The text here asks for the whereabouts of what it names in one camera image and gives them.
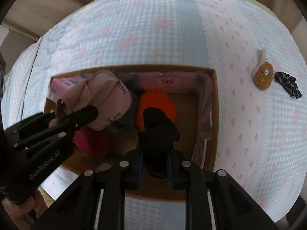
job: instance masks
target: brown plush toy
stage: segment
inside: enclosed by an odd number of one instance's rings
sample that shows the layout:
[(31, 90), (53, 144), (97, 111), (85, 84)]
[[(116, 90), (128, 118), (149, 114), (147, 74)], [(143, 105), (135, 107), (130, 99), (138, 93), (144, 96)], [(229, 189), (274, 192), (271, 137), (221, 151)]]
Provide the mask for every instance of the brown plush toy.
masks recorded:
[(251, 72), (252, 80), (255, 86), (262, 91), (268, 89), (274, 78), (274, 70), (272, 65), (266, 61), (265, 49), (257, 50), (258, 63)]

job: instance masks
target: patterned bedspread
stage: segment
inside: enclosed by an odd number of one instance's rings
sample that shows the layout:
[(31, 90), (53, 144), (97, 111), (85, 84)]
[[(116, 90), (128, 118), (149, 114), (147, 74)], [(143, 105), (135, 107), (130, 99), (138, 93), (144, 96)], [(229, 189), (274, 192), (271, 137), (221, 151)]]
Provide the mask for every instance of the patterned bedspread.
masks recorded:
[[(298, 79), (301, 99), (289, 97), (276, 82), (264, 92), (254, 86), (250, 71), (257, 48), (267, 50), (275, 71)], [(227, 170), (274, 221), (282, 218), (299, 195), (307, 169), (307, 69), (286, 27), (247, 1), (91, 3), (16, 61), (2, 101), (4, 126), (43, 109), (52, 75), (146, 63), (216, 69), (220, 130), (215, 169)], [(169, 229), (160, 223), (144, 226)]]

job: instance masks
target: cardboard box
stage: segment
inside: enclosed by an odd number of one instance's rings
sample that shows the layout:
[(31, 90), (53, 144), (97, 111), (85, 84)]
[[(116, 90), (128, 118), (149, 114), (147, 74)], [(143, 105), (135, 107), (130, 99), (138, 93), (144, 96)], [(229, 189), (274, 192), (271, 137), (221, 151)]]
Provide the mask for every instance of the cardboard box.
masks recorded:
[[(56, 76), (51, 77), (53, 78), (60, 78), (60, 77), (71, 77), (77, 74), (81, 73), (91, 73), (96, 72), (100, 69), (107, 69), (107, 70), (117, 70), (120, 72), (169, 72), (169, 71), (180, 71), (180, 72), (202, 72), (205, 74), (208, 74), (211, 77), (212, 81), (212, 137), (211, 141), (208, 141), (207, 144), (207, 152), (205, 157), (205, 165), (204, 170), (213, 171), (215, 166), (215, 160), (216, 160), (216, 154), (217, 154), (217, 143), (218, 143), (218, 130), (219, 130), (219, 101), (218, 101), (218, 88), (217, 88), (217, 76), (216, 71), (214, 69), (210, 68), (202, 68), (202, 67), (189, 67), (189, 66), (175, 66), (175, 65), (126, 65), (126, 66), (111, 66), (111, 67), (98, 67), (98, 68), (92, 68), (92, 69), (84, 69), (84, 70), (78, 70), (74, 72), (59, 74)], [(45, 103), (45, 112), (55, 109), (56, 104), (52, 102), (49, 99), (46, 99)], [(184, 111), (190, 111), (190, 113), (193, 113), (193, 110), (191, 108), (181, 108)], [(178, 129), (182, 125), (182, 131), (180, 132), (185, 133), (183, 131), (188, 131), (189, 129), (196, 129), (196, 123), (195, 125), (191, 125), (190, 127), (186, 125), (186, 123), (180, 123), (176, 122), (176, 126)], [(128, 136), (128, 141), (122, 141), (122, 143), (117, 144), (120, 147), (119, 152), (113, 152), (112, 154), (107, 155), (104, 158), (97, 158), (89, 156), (86, 153), (83, 153), (81, 151), (76, 150), (74, 154), (67, 159), (62, 164), (63, 168), (66, 168), (75, 174), (80, 175), (84, 170), (86, 169), (93, 169), (96, 170), (100, 164), (102, 163), (109, 163), (109, 164), (117, 164), (122, 160), (122, 157), (124, 153), (129, 151), (130, 149), (134, 149), (135, 146), (131, 143), (135, 143), (137, 141), (137, 137), (135, 136)], [(185, 154), (185, 158), (189, 160), (191, 158), (191, 154), (193, 153), (193, 149), (191, 149), (191, 144), (185, 142), (184, 140), (187, 140), (188, 136), (182, 137), (183, 143), (179, 146), (179, 148), (176, 147), (174, 144), (175, 149), (179, 149)], [(123, 146), (121, 144), (125, 144), (125, 142), (130, 142), (130, 146)], [(171, 190), (169, 188), (168, 180), (159, 180), (154, 179), (150, 177), (148, 174), (144, 174), (143, 177), (143, 183), (139, 190), (127, 190), (126, 196), (134, 197), (134, 198), (140, 198), (140, 199), (150, 199), (150, 200), (171, 200), (171, 201), (185, 201), (185, 191), (182, 190)]]

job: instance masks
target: orange ball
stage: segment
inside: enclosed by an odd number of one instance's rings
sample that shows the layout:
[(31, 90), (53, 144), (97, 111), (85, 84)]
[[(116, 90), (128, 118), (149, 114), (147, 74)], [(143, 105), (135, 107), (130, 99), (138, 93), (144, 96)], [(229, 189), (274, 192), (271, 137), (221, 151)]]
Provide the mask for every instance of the orange ball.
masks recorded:
[(145, 92), (140, 97), (138, 113), (135, 120), (135, 124), (140, 131), (145, 131), (143, 112), (149, 107), (155, 107), (163, 110), (165, 115), (172, 120), (173, 123), (175, 123), (177, 110), (167, 94), (159, 91)]

